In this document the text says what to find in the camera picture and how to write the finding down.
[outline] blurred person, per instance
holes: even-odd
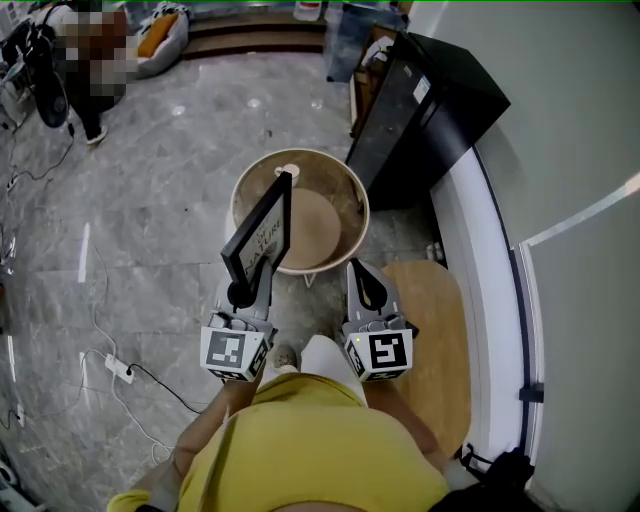
[[[325,336],[301,359],[299,369],[295,351],[279,345],[254,382],[227,381],[169,460],[108,512],[540,510],[497,485],[450,493],[446,456],[391,381],[360,383]],[[177,503],[161,508],[167,482]]]
[[[113,97],[104,95],[96,84],[102,81],[103,63],[114,60],[117,48],[126,48],[126,22],[116,23],[116,18],[116,13],[76,12],[68,2],[47,4],[34,15],[36,26],[46,24],[55,32],[57,71],[88,145],[97,145],[107,136],[100,113],[113,106]]]

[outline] power strip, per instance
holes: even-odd
[[[113,357],[112,354],[108,354],[106,359],[104,360],[104,365],[114,373],[117,377],[120,377],[127,384],[131,384],[133,382],[133,370],[129,369],[129,366],[124,364],[118,358]]]

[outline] gray tile floor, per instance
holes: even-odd
[[[26,487],[52,510],[104,509],[152,465],[151,441],[111,395],[96,354],[87,356],[80,390],[80,352],[111,350],[93,326],[92,304],[120,358],[143,363],[204,407],[220,383],[198,365],[198,331],[224,272],[219,251],[237,177],[272,150],[321,148],[344,158],[351,143],[348,87],[325,81],[318,55],[179,63],[132,84],[104,120],[109,135],[99,147],[87,149],[79,129],[50,181],[22,177],[0,202],[5,237],[15,233],[18,240],[15,272],[2,278],[16,382],[2,337],[0,414],[20,401],[28,416],[24,429],[12,418],[0,439]],[[2,137],[5,183],[10,143]],[[67,140],[33,115],[17,134],[13,162],[39,174]],[[93,251],[87,279],[78,282],[86,223],[107,267],[106,296]],[[378,265],[417,259],[429,240],[417,210],[374,213],[360,253]],[[335,331],[344,315],[342,272],[318,276],[311,290],[301,278],[275,277],[271,318],[282,339],[302,344],[315,332]],[[194,418],[144,375],[130,386],[117,382],[116,391],[166,445]]]

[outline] electric cable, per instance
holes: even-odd
[[[104,260],[102,259],[102,256],[100,256],[100,253],[98,252],[98,248],[95,245],[92,245],[91,247],[93,247],[93,250],[96,253],[96,256],[100,260],[100,263],[102,264],[102,272],[104,272],[104,293],[102,294],[102,300],[101,300],[101,302],[104,302],[105,300],[107,300],[107,294],[109,293],[109,276],[107,275],[107,266],[105,265]],[[95,301],[91,304],[91,321],[93,322],[93,326],[100,333],[102,333],[102,335],[105,338],[107,338],[111,342],[111,345],[113,346],[113,358],[115,359],[116,355],[118,354],[118,344],[115,342],[115,340],[111,336],[109,336],[105,331],[103,331],[98,326],[98,322],[96,321],[97,305],[98,305],[98,301]]]
[[[9,412],[7,412],[7,424],[5,425],[4,422],[2,420],[0,420],[0,425],[2,425],[5,430],[9,430],[11,428],[11,415],[12,414],[16,417],[16,419],[18,421],[20,421],[20,416],[18,416],[18,413],[16,411],[14,411],[13,409],[9,409]]]
[[[68,125],[69,126],[69,133],[73,132],[73,125]],[[17,178],[18,176],[22,176],[24,174],[26,174],[27,176],[29,176],[33,181],[40,181],[43,180],[47,177],[47,174],[49,174],[51,171],[53,171],[54,169],[60,167],[60,165],[62,164],[62,162],[64,162],[64,159],[67,157],[67,155],[69,154],[69,151],[71,151],[71,148],[73,147],[73,143],[75,142],[76,138],[74,135],[71,135],[71,142],[69,143],[69,145],[67,146],[67,149],[65,149],[64,153],[62,154],[62,157],[60,158],[60,160],[58,160],[58,163],[55,165],[52,165],[51,167],[49,167],[46,171],[44,171],[44,174],[40,175],[40,176],[34,176],[31,171],[20,171],[18,174],[14,175],[14,179]]]
[[[91,352],[99,354],[104,359],[107,358],[107,356],[105,356],[102,352],[100,352],[99,350],[96,350],[95,348],[90,348],[84,353],[84,355],[82,356],[82,359],[80,360],[80,372],[82,374],[82,378],[80,379],[80,388],[78,389],[78,396],[76,397],[74,402],[72,404],[66,406],[63,409],[60,409],[59,411],[46,412],[46,413],[40,414],[38,416],[29,416],[29,419],[31,419],[31,420],[39,420],[40,418],[46,418],[48,416],[55,416],[57,414],[61,414],[61,413],[65,412],[65,411],[68,411],[69,409],[71,409],[71,408],[76,406],[76,404],[80,401],[80,397],[82,396],[82,390],[85,389],[84,388],[84,374],[85,374],[85,371],[84,371],[84,360],[87,358],[87,356]]]
[[[93,247],[93,250],[96,253],[96,256],[98,257],[98,259],[100,260],[100,263],[102,264],[102,271],[104,273],[104,294],[102,295],[102,300],[101,301],[105,301],[107,299],[107,294],[109,292],[109,275],[107,274],[107,266],[105,265],[104,260],[102,259],[102,256],[100,256],[100,253],[98,252],[98,248],[95,246],[95,244],[92,244],[91,247]],[[111,336],[109,336],[109,334],[107,332],[105,332],[104,330],[102,330],[100,328],[100,326],[98,326],[98,323],[96,321],[97,303],[98,303],[98,301],[95,301],[91,305],[91,319],[93,321],[93,326],[100,333],[102,333],[102,335],[105,338],[107,338],[111,342],[111,344],[113,345],[113,358],[115,359],[116,358],[116,354],[118,352],[118,344],[115,342],[115,340]],[[173,446],[167,446],[166,444],[162,443],[161,441],[159,441],[155,437],[152,437],[149,434],[147,434],[147,431],[142,427],[140,422],[132,414],[131,410],[129,409],[129,406],[126,403],[124,403],[122,401],[122,399],[117,395],[115,386],[116,386],[116,374],[114,373],[113,374],[113,378],[111,379],[111,394],[113,395],[113,398],[115,398],[116,401],[120,405],[122,405],[122,407],[124,407],[124,410],[129,415],[131,420],[138,426],[138,428],[140,429],[140,432],[142,432],[142,434],[147,439],[149,439],[150,441],[153,442],[153,444],[151,445],[151,460],[153,460],[153,463],[156,464],[156,465],[158,464],[158,461],[156,460],[155,452],[153,451],[156,446],[161,446],[162,448],[164,448],[167,451],[169,456],[171,456],[171,449],[174,448],[174,447]]]
[[[142,425],[140,425],[140,422],[136,419],[136,417],[131,413],[131,411],[129,410],[129,406],[127,404],[125,404],[120,397],[116,394],[116,388],[115,388],[115,384],[116,384],[116,374],[113,374],[113,378],[111,379],[111,394],[113,395],[113,398],[115,398],[120,405],[122,405],[122,407],[124,407],[124,410],[127,411],[127,414],[129,415],[129,417],[133,420],[133,422],[138,425],[138,428],[140,429],[140,432],[143,433],[143,435],[149,439],[150,441],[153,441],[153,444],[151,445],[151,460],[153,460],[153,463],[157,466],[158,465],[158,461],[156,460],[155,454],[153,452],[153,449],[156,446],[162,446],[166,451],[167,454],[169,456],[171,456],[171,450],[173,448],[175,448],[175,446],[167,446],[166,444],[162,443],[161,441],[158,441],[155,437],[150,436],[149,434],[147,434],[147,431],[142,428]]]
[[[173,396],[175,396],[180,401],[180,403],[182,405],[184,405],[187,409],[189,409],[191,412],[195,412],[196,414],[202,414],[202,411],[197,411],[194,408],[192,408],[189,404],[187,404],[187,402],[185,402],[182,398],[180,398],[180,396],[178,396],[178,394],[175,391],[173,391],[169,386],[167,386],[164,382],[162,382],[160,379],[158,379],[158,377],[156,377],[153,373],[151,373],[146,368],[143,368],[139,364],[131,363],[129,365],[129,367],[127,368],[127,375],[131,375],[131,368],[133,368],[133,367],[140,368],[144,373],[146,373],[149,377],[151,377],[153,380],[155,380],[158,384],[160,384],[169,393],[171,393]]]
[[[64,153],[62,154],[62,157],[60,158],[60,160],[58,161],[58,163],[52,165],[51,167],[49,167],[44,174],[40,175],[40,176],[34,176],[34,174],[31,171],[28,170],[24,170],[24,171],[20,171],[17,174],[14,174],[11,179],[15,179],[18,176],[22,176],[22,175],[27,175],[29,176],[33,181],[40,181],[43,180],[44,178],[47,177],[47,175],[53,171],[54,169],[60,167],[60,165],[62,165],[62,162],[64,162],[64,159],[67,157],[67,155],[69,154],[69,151],[71,151],[71,148],[73,147],[73,143],[75,142],[76,138],[75,138],[75,129],[73,127],[72,124],[67,124],[67,129],[69,130],[69,135],[71,135],[71,142],[69,143],[69,145],[67,146],[67,149],[65,149]],[[17,169],[17,166],[13,163],[13,151],[16,148],[16,136],[15,136],[15,132],[13,133],[13,147],[11,148],[11,153],[9,154],[9,167],[11,167],[11,169]]]

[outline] foot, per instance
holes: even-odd
[[[278,345],[273,355],[273,366],[280,368],[281,366],[295,366],[298,367],[298,356],[296,351],[289,345]]]
[[[97,146],[107,136],[108,131],[109,129],[106,126],[102,126],[102,128],[100,129],[100,133],[97,136],[95,136],[93,139],[87,139],[87,145]]]

